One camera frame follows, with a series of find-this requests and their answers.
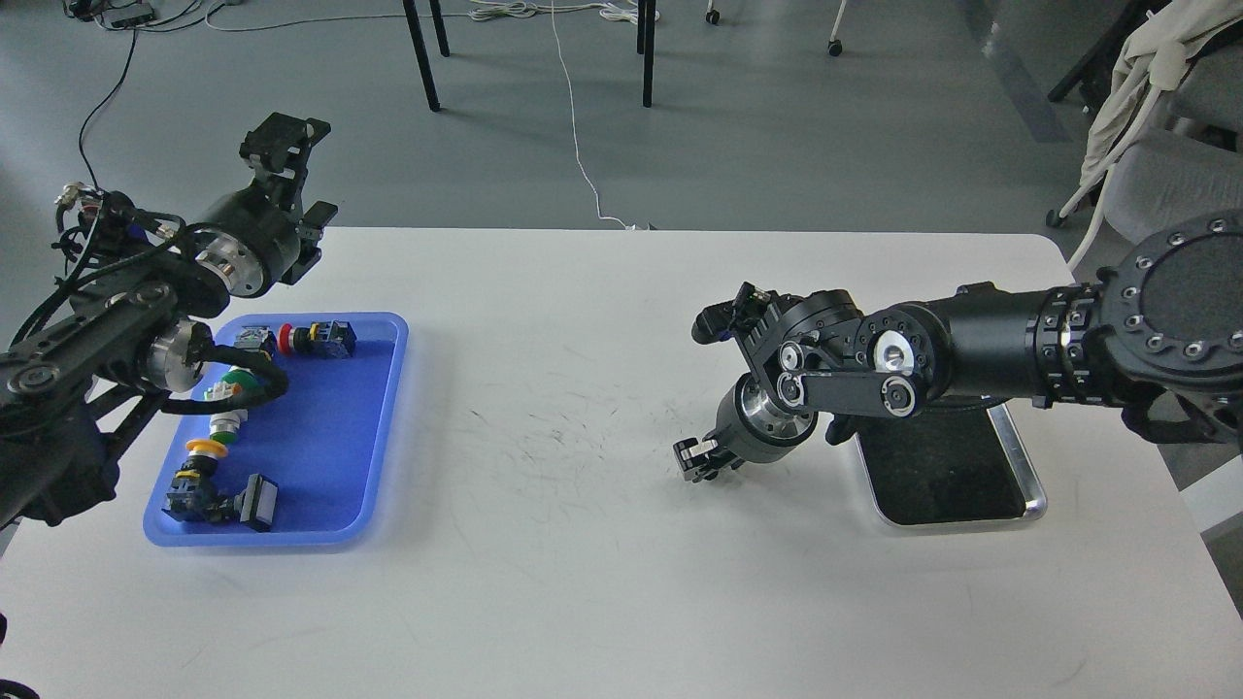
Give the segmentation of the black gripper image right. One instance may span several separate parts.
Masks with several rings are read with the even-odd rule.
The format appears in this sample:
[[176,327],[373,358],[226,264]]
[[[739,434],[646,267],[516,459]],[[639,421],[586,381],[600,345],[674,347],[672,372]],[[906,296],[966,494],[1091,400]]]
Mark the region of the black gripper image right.
[[713,439],[687,438],[672,447],[684,479],[713,481],[743,463],[776,463],[810,437],[820,415],[791,415],[752,377],[741,377],[723,396]]

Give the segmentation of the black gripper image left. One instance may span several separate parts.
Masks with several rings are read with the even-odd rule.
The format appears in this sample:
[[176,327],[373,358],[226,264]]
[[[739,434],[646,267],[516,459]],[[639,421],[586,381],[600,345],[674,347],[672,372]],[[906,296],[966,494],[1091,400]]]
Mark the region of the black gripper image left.
[[254,170],[254,187],[222,197],[196,221],[196,261],[218,274],[235,297],[259,297],[273,284],[298,284],[319,264],[324,228],[339,208],[316,201],[307,211],[302,190],[310,153],[329,134],[324,119],[268,114],[249,131],[239,155]]

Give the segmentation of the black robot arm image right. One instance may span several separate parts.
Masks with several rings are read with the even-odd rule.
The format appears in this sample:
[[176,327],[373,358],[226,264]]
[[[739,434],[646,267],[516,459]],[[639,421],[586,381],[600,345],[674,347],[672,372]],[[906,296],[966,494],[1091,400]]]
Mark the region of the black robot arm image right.
[[953,296],[861,313],[845,290],[782,295],[742,284],[695,318],[697,345],[736,341],[747,372],[718,423],[672,448],[689,483],[774,463],[833,415],[838,444],[871,419],[1028,398],[1122,410],[1154,444],[1241,442],[1241,211],[1141,240],[1096,284]]

